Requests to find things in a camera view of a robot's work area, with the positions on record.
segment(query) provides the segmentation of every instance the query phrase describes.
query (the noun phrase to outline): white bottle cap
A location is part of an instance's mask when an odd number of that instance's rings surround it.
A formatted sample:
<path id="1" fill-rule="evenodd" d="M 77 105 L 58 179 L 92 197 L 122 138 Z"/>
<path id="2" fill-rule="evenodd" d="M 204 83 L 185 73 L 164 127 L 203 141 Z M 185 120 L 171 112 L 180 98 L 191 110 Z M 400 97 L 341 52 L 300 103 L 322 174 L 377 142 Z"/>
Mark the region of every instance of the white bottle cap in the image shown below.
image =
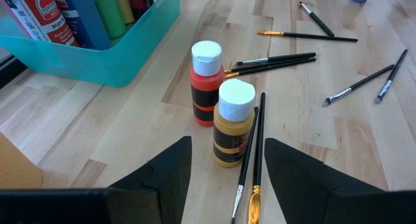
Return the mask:
<path id="1" fill-rule="evenodd" d="M 228 121 L 243 121 L 252 111 L 254 96 L 255 90 L 251 84 L 229 79 L 220 86 L 218 111 Z"/>
<path id="2" fill-rule="evenodd" d="M 198 75 L 210 77 L 221 69 L 221 45 L 212 41 L 200 41 L 192 46 L 192 65 Z"/>

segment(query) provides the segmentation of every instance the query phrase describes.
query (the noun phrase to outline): plastic storage bin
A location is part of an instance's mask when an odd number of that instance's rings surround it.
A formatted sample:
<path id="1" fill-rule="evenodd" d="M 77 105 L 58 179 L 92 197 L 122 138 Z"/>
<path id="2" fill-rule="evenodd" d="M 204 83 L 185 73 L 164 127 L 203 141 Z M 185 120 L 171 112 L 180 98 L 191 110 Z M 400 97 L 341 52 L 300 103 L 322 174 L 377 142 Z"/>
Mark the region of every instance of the plastic storage bin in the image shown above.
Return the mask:
<path id="1" fill-rule="evenodd" d="M 0 46 L 33 71 L 121 87 L 133 80 L 179 16 L 180 8 L 181 0 L 157 0 L 120 42 L 106 51 L 18 37 L 20 29 L 7 16 L 0 19 Z"/>

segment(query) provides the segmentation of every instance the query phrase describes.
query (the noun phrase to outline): wooden table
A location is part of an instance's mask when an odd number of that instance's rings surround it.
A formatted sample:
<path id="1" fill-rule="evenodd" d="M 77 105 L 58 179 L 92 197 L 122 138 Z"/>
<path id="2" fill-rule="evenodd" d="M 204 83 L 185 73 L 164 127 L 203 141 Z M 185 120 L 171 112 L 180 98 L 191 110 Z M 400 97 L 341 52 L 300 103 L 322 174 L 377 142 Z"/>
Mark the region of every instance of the wooden table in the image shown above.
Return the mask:
<path id="1" fill-rule="evenodd" d="M 316 52 L 315 63 L 241 77 L 257 94 L 267 93 L 265 137 L 379 188 L 416 189 L 416 0 L 302 0 L 335 35 L 358 43 L 256 35 L 269 29 L 323 34 L 298 1 L 183 0 L 182 16 L 130 85 L 25 72 L 0 91 L 0 131 L 42 168 L 45 188 L 107 186 L 191 135 L 183 223 L 229 223 L 240 167 L 216 164 L 212 128 L 193 120 L 190 47 L 220 43 L 226 68 Z M 380 105 L 374 99 L 387 74 L 322 107 L 327 96 L 394 64 L 405 48 L 408 56 Z M 285 223 L 266 166 L 262 180 L 261 223 Z M 249 194 L 245 189 L 237 223 L 246 223 Z"/>

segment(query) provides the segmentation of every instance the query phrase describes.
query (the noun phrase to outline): silver ferrule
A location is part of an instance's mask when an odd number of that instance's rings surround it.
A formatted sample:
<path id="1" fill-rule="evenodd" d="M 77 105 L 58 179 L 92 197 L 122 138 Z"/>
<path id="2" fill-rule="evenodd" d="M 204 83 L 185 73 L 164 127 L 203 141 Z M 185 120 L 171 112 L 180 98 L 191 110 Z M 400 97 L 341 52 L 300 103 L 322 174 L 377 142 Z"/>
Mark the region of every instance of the silver ferrule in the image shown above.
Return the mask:
<path id="1" fill-rule="evenodd" d="M 342 98 L 343 96 L 345 96 L 346 94 L 350 93 L 351 91 L 352 91 L 351 88 L 347 88 L 347 89 L 345 89 L 345 90 L 343 90 L 343 91 L 341 91 L 341 92 L 339 92 L 339 93 L 337 93 L 337 94 L 329 97 L 329 99 L 331 100 L 331 103 L 333 103 L 334 101 Z"/>
<path id="2" fill-rule="evenodd" d="M 247 60 L 247 61 L 243 61 L 242 63 L 244 65 L 247 65 L 247 64 L 258 64 L 258 63 L 261 63 L 261 62 L 268 62 L 268 58 L 259 58 L 259 59 L 255 59 L 255 60 Z"/>
<path id="3" fill-rule="evenodd" d="M 383 97 L 384 97 L 384 95 L 385 95 L 385 93 L 387 93 L 387 91 L 389 91 L 390 84 L 391 84 L 391 81 L 390 81 L 390 80 L 388 80 L 388 81 L 386 82 L 386 84 L 384 84 L 384 86 L 383 86 L 382 90 L 380 91 L 380 94 L 378 94 L 378 95 L 379 95 L 379 96 L 381 96 L 381 97 L 383 98 Z"/>
<path id="4" fill-rule="evenodd" d="M 311 10 L 311 9 L 309 9 L 309 7 L 307 7 L 304 3 L 300 3 L 300 4 L 301 4 L 301 6 L 305 9 L 305 11 L 306 11 L 308 14 L 312 13 L 312 10 Z"/>
<path id="5" fill-rule="evenodd" d="M 234 210 L 233 210 L 233 216 L 232 218 L 235 217 L 235 213 L 237 213 L 237 208 L 239 207 L 239 203 L 241 200 L 241 196 L 242 196 L 242 189 L 244 188 L 243 185 L 239 185 L 239 187 L 237 188 L 237 194 L 235 195 L 235 201 L 234 201 Z"/>

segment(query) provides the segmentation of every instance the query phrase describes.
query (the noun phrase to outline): brush tip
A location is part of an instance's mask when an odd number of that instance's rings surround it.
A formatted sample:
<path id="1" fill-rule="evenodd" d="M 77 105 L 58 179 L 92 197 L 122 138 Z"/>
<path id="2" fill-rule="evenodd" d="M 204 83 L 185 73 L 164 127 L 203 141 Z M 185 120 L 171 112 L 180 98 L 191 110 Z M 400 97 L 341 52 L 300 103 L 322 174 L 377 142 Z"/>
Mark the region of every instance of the brush tip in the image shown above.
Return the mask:
<path id="1" fill-rule="evenodd" d="M 323 106 L 329 106 L 331 104 L 331 99 L 328 97 L 325 99 L 325 101 L 323 102 Z"/>
<path id="2" fill-rule="evenodd" d="M 377 103 L 377 104 L 380 104 L 380 103 L 382 102 L 382 100 L 383 100 L 383 98 L 382 98 L 381 96 L 378 96 L 378 97 L 376 98 L 376 103 Z"/>

